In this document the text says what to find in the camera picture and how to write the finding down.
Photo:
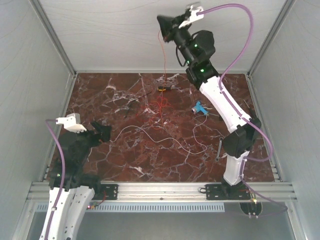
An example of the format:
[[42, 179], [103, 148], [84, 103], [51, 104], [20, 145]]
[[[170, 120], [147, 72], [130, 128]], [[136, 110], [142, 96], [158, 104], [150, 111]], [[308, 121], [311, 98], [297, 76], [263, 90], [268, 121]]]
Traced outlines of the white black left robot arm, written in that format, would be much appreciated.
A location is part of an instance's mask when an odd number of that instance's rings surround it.
[[116, 200], [118, 185], [102, 184], [98, 175], [84, 173], [93, 148], [111, 139], [112, 127], [91, 122], [54, 137], [60, 157], [49, 173], [49, 202], [41, 240], [75, 240], [86, 210]]

